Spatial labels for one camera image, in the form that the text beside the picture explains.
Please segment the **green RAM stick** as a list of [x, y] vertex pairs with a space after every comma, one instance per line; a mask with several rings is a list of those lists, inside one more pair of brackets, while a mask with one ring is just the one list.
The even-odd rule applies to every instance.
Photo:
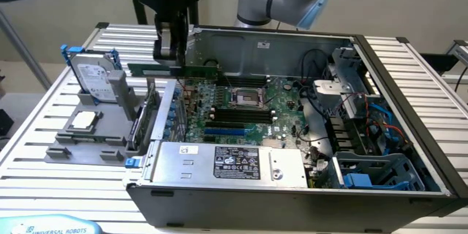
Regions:
[[71, 138], [76, 140], [78, 138], [87, 138], [94, 140], [106, 140], [106, 139], [124, 139], [124, 136], [114, 136], [114, 135], [94, 135], [94, 134], [71, 134], [71, 133], [58, 133], [58, 138]]
[[216, 66], [167, 66], [160, 64], [127, 64], [132, 77], [218, 79]]

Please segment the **black RAM slot bank short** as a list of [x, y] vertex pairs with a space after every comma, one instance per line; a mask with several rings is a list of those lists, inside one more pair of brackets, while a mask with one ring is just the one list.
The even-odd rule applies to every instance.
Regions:
[[220, 87], [248, 87], [262, 88], [267, 84], [266, 77], [240, 77], [224, 76], [218, 79], [215, 84]]

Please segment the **black RAM slot bank long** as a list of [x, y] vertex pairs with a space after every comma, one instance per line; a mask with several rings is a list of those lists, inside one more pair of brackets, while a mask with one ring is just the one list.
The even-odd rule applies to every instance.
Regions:
[[244, 110], [215, 108], [210, 119], [215, 122], [266, 123], [272, 124], [276, 113], [271, 110]]

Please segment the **silver hard disk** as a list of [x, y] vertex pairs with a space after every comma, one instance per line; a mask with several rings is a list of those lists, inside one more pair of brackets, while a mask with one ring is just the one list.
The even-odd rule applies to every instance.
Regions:
[[116, 103], [115, 92], [108, 81], [111, 71], [122, 69], [116, 66], [115, 56], [110, 52], [79, 53], [71, 58], [71, 65], [83, 91], [99, 102]]

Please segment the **CPU socket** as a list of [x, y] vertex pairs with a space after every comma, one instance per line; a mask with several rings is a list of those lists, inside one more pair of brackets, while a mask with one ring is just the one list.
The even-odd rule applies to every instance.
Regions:
[[263, 108], [264, 89], [263, 88], [232, 88], [230, 105]]

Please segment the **blue disk caddy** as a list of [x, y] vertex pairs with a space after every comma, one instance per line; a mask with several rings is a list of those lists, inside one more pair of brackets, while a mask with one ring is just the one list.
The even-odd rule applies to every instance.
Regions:
[[[79, 53], [91, 53], [91, 52], [104, 52], [104, 51], [99, 51], [99, 50], [92, 50], [92, 49], [86, 49], [84, 47], [82, 46], [72, 46], [70, 47], [68, 45], [62, 45], [62, 55], [64, 57], [64, 61], [66, 61], [66, 64], [71, 67], [72, 69], [72, 72], [75, 74], [75, 77], [78, 79], [78, 74], [72, 68], [72, 65], [71, 65], [71, 58], [74, 57], [75, 54], [79, 54]], [[114, 56], [115, 56], [115, 62], [116, 62], [116, 66], [122, 67], [122, 64], [120, 64], [120, 58], [119, 58], [119, 52], [112, 49], [111, 51], [107, 51], [110, 52]], [[92, 102], [94, 103], [99, 103], [99, 101], [92, 97]]]

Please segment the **blue expansion slot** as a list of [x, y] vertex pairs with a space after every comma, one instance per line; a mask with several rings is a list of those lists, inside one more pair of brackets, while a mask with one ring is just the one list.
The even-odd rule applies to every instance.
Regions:
[[246, 130], [244, 129], [207, 128], [207, 129], [204, 129], [204, 134], [244, 136]]

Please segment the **silver CPU chip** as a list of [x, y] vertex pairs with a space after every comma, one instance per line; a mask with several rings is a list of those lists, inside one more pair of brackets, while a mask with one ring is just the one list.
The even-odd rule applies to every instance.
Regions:
[[80, 111], [71, 123], [75, 129], [87, 129], [91, 127], [102, 117], [102, 112], [96, 111]]

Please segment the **grey parts rack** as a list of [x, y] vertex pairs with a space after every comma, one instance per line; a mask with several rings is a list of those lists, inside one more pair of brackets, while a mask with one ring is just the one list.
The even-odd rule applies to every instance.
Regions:
[[[79, 93], [80, 103], [72, 115], [58, 133], [94, 134], [124, 136], [124, 139], [94, 140], [87, 138], [58, 138], [46, 151], [44, 161], [60, 164], [87, 165], [115, 165], [124, 164], [127, 158], [142, 156], [147, 153], [151, 142], [162, 137], [166, 121], [163, 116], [168, 113], [172, 95], [176, 90], [175, 81], [164, 81], [163, 87], [156, 84], [160, 95], [160, 105], [154, 113], [151, 129], [146, 136], [146, 144], [139, 151], [128, 150], [130, 133], [134, 122], [138, 119], [138, 112], [144, 101], [144, 95], [138, 95], [127, 83], [127, 75], [123, 70], [112, 70], [108, 81], [116, 96], [116, 103], [92, 102], [88, 94]], [[71, 126], [72, 120], [80, 111], [102, 112], [98, 122], [87, 129], [75, 129]]]

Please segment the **grey metal stand leg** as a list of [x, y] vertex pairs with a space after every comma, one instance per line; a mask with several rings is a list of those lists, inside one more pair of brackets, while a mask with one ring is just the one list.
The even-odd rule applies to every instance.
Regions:
[[14, 48], [16, 49], [23, 61], [26, 62], [30, 70], [32, 71], [32, 74], [35, 75], [40, 85], [46, 90], [48, 90], [52, 86], [52, 82], [48, 78], [48, 75], [42, 65], [34, 58], [22, 38], [19, 37], [2, 8], [0, 8], [0, 29], [3, 30]]

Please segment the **green motherboard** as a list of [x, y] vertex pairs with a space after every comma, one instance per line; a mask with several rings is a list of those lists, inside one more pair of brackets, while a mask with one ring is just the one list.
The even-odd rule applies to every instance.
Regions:
[[[266, 77], [263, 108], [230, 105], [231, 89], [247, 87], [220, 87], [215, 84], [218, 79], [187, 79], [184, 85], [184, 102], [188, 114], [188, 127], [186, 140], [188, 142], [208, 144], [231, 144], [262, 146], [264, 139], [282, 139], [286, 147], [295, 147], [300, 144], [296, 134], [307, 124], [304, 107], [300, 102], [300, 85], [294, 78], [274, 76]], [[272, 124], [266, 123], [236, 123], [215, 122], [210, 119], [210, 113], [215, 108], [271, 110], [276, 113]], [[204, 129], [244, 129], [244, 136], [210, 135]]]

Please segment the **silver power supply unit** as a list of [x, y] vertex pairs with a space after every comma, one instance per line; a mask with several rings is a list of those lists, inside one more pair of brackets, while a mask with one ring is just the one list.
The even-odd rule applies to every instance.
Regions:
[[308, 187], [299, 149], [163, 142], [148, 180], [160, 186], [220, 189]]

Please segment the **small silver heat sink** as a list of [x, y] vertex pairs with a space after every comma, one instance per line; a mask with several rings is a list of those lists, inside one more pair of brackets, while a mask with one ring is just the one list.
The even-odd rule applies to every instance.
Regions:
[[262, 146], [283, 149], [286, 147], [286, 142], [282, 139], [264, 139], [262, 141]]

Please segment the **metal drive cage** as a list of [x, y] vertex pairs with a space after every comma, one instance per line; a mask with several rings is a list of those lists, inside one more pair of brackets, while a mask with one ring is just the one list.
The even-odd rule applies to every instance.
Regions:
[[314, 91], [330, 116], [364, 118], [366, 105], [382, 102], [383, 97], [371, 85], [367, 68], [354, 48], [336, 48]]

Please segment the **small black box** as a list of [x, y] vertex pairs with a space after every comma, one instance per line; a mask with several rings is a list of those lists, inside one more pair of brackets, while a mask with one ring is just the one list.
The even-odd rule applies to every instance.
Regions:
[[10, 117], [4, 109], [0, 109], [0, 136], [7, 136], [14, 126], [14, 119]]

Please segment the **black fan shroud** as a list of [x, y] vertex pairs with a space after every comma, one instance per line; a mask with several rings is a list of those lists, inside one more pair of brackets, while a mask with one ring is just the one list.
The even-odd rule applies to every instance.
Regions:
[[355, 121], [330, 117], [327, 132], [334, 153], [352, 152], [358, 155], [368, 154], [364, 137], [359, 133]]

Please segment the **black open PC case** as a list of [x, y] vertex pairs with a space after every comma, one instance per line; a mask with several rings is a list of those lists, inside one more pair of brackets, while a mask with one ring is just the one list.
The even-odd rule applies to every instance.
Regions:
[[[336, 48], [354, 48], [367, 68], [382, 102], [366, 105], [355, 121], [368, 156], [402, 153], [410, 159], [426, 191], [334, 188], [327, 166], [332, 151], [327, 122], [314, 82], [320, 80]], [[296, 138], [308, 187], [234, 188], [160, 186], [150, 182], [151, 160], [163, 142], [186, 140], [188, 114], [184, 85], [175, 81], [162, 137], [142, 157], [142, 175], [127, 192], [155, 227], [390, 233], [427, 216], [447, 216], [468, 206], [466, 169], [448, 150], [468, 153], [468, 104], [404, 37], [367, 37], [238, 28], [195, 28], [186, 66], [216, 66], [223, 76], [296, 79], [306, 126]]]

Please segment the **blue plastic disk bay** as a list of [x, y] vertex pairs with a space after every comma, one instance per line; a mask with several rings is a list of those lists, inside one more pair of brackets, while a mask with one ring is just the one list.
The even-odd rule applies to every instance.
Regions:
[[368, 156], [338, 152], [328, 163], [327, 172], [334, 188], [426, 191], [416, 169], [402, 153]]

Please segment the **blue Universal Robots labelled cap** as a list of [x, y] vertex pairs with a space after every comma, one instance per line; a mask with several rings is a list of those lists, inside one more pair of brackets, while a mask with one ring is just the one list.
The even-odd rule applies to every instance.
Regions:
[[64, 214], [0, 217], [0, 234], [104, 234], [100, 225]]

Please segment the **graphics card with metal bracket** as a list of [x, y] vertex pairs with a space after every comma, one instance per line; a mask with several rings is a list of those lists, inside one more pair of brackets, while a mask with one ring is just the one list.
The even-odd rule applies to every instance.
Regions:
[[151, 129], [154, 113], [160, 105], [160, 95], [156, 90], [155, 78], [147, 78], [147, 88], [147, 95], [140, 105], [138, 119], [134, 122], [130, 133], [128, 150], [131, 151], [139, 151], [146, 144], [146, 136]]

